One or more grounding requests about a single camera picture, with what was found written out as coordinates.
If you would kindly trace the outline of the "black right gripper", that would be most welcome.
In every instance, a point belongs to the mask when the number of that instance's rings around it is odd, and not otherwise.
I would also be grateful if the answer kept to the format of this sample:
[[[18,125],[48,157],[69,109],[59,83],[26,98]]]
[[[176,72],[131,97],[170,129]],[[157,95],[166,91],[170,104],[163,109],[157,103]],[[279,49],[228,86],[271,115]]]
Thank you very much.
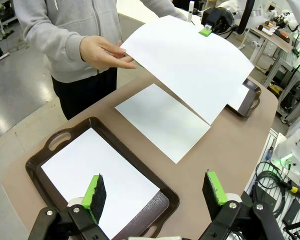
[[[204,26],[199,32],[202,36],[213,33],[224,33],[233,24],[232,13],[224,7],[210,7],[202,14],[201,24]]]

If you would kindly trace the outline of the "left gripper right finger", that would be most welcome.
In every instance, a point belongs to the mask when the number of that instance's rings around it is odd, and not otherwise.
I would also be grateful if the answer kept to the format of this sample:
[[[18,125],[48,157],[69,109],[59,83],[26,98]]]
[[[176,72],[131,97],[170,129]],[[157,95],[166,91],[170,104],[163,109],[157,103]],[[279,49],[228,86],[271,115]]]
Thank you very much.
[[[207,171],[202,186],[211,223],[201,240],[226,240],[230,234],[242,240],[283,240],[283,234],[269,205],[257,201],[251,206],[229,200],[213,171]]]

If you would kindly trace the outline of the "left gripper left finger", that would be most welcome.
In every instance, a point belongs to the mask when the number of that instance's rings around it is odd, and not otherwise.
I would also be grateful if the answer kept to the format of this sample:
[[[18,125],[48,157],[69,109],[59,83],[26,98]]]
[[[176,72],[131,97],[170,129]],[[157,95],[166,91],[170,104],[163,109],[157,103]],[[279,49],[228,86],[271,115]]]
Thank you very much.
[[[99,226],[107,198],[104,179],[94,175],[80,204],[67,206],[63,210],[45,207],[40,210],[29,240],[107,240]]]

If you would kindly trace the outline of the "person's right hand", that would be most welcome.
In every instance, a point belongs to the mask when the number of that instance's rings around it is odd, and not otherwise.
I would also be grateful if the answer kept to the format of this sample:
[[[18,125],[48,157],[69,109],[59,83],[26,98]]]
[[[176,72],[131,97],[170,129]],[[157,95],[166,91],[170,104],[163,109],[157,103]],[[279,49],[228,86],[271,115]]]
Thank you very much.
[[[133,58],[120,45],[112,44],[101,36],[85,37],[79,45],[80,56],[97,70],[108,68],[135,69]]]

